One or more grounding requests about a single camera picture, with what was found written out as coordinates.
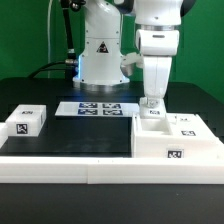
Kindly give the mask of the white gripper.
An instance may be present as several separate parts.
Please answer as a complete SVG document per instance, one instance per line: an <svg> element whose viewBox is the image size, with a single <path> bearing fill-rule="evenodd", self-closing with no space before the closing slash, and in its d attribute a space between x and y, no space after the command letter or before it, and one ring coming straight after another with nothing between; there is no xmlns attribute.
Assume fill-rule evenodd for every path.
<svg viewBox="0 0 224 224"><path fill-rule="evenodd" d="M144 94L141 99L144 107L151 109L159 106L166 93L172 57L177 54L179 32L152 31L138 29L136 46L142 58Z"/></svg>

